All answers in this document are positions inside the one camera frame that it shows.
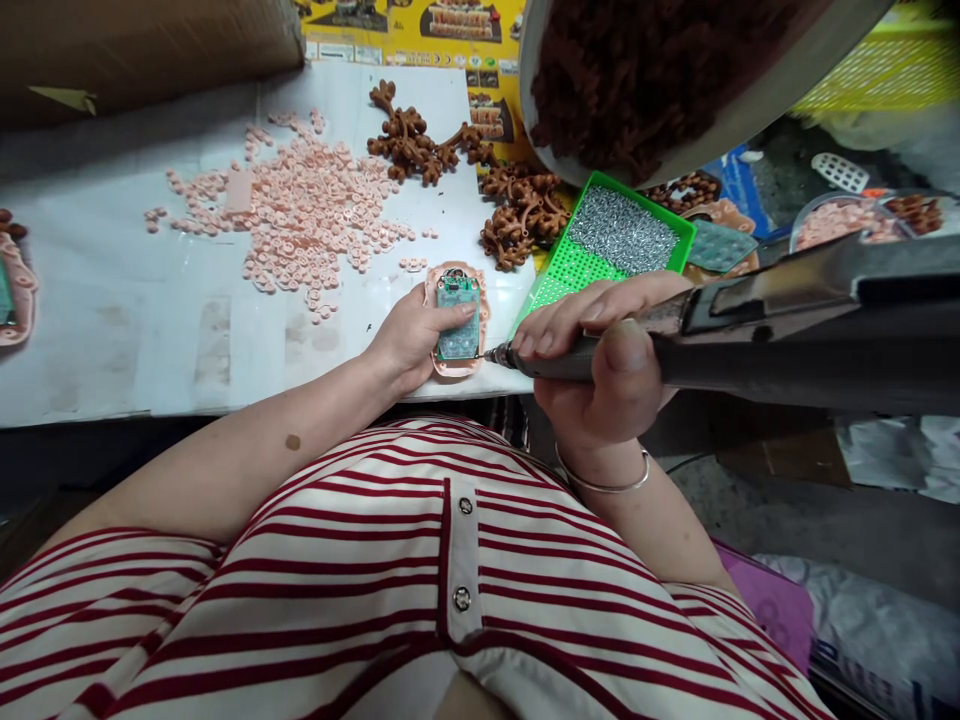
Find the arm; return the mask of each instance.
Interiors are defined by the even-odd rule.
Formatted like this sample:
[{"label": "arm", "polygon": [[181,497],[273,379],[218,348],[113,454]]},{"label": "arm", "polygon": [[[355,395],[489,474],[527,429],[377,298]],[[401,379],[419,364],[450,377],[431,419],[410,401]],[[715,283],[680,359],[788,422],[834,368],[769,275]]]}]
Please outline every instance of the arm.
[{"label": "arm", "polygon": [[70,520],[40,551],[125,526],[231,542],[288,477],[430,377],[439,332],[465,323],[473,306],[425,308],[423,297],[418,285],[397,303],[359,357],[186,438]]},{"label": "arm", "polygon": [[[650,337],[623,318],[686,290],[674,273],[648,273],[622,283],[600,282],[541,308],[520,325],[521,355],[558,357],[589,329],[603,337],[593,359],[593,385],[536,380],[538,404],[553,424],[567,466],[598,485],[629,485],[643,473],[637,437],[672,392],[660,383]],[[580,488],[584,503],[612,527],[661,582],[713,585],[734,594],[706,530],[676,485],[650,460],[650,477],[626,493]]]},{"label": "arm", "polygon": [[[598,485],[629,485],[643,472],[640,443],[600,450],[559,446],[567,466]],[[717,550],[670,477],[650,458],[650,477],[636,490],[610,495],[579,488],[584,504],[642,558],[660,582],[712,585],[740,593]]]}]

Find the fingernail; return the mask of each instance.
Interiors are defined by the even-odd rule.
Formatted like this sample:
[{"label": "fingernail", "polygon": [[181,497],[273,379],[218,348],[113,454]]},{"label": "fingernail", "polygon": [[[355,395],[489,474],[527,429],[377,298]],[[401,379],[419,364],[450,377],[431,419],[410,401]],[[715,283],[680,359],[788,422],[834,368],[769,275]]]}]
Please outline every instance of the fingernail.
[{"label": "fingernail", "polygon": [[532,337],[525,337],[523,345],[520,346],[520,357],[530,357],[533,355],[534,342]]},{"label": "fingernail", "polygon": [[607,364],[615,372],[637,372],[647,364],[643,330],[633,318],[621,320],[604,333]]},{"label": "fingernail", "polygon": [[540,338],[540,342],[537,343],[537,353],[543,355],[544,353],[550,352],[551,345],[553,345],[553,333],[548,330],[543,334],[543,337]]},{"label": "fingernail", "polygon": [[601,315],[603,315],[603,303],[598,301],[583,311],[580,322],[593,322]]}]

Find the cable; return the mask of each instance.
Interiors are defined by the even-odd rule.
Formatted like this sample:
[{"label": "cable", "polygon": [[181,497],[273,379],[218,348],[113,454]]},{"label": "cable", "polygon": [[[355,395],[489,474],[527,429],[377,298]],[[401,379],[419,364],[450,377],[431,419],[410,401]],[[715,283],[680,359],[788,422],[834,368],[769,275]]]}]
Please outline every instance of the cable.
[{"label": "cable", "polygon": [[664,470],[664,472],[667,475],[673,475],[673,473],[675,473],[677,470],[682,468],[684,465],[689,465],[690,463],[695,462],[697,460],[703,460],[703,458],[710,457],[711,455],[713,455],[713,453],[700,453],[699,455],[694,455],[693,457],[689,457],[686,460],[682,460],[681,462],[678,462],[669,470]]}]

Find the yellow basket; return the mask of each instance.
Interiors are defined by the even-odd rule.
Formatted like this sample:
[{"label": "yellow basket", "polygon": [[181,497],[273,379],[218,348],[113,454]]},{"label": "yellow basket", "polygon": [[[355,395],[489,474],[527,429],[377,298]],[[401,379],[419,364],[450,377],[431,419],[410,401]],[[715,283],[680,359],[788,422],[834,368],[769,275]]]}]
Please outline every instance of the yellow basket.
[{"label": "yellow basket", "polygon": [[960,98],[960,48],[946,4],[899,0],[794,110],[919,110]]}]

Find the green circuit board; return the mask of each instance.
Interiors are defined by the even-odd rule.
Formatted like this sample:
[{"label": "green circuit board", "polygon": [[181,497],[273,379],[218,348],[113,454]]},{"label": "green circuit board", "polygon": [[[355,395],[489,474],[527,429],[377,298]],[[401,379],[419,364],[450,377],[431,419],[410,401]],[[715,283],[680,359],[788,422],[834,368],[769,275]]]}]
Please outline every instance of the green circuit board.
[{"label": "green circuit board", "polygon": [[10,278],[7,277],[7,268],[0,260],[0,326],[16,325],[17,313],[13,305],[13,290],[10,287]]},{"label": "green circuit board", "polygon": [[[476,278],[458,269],[447,270],[437,283],[437,307],[461,303],[480,305],[480,284]],[[440,333],[438,360],[473,360],[480,356],[480,313],[475,312],[466,325]]]}]

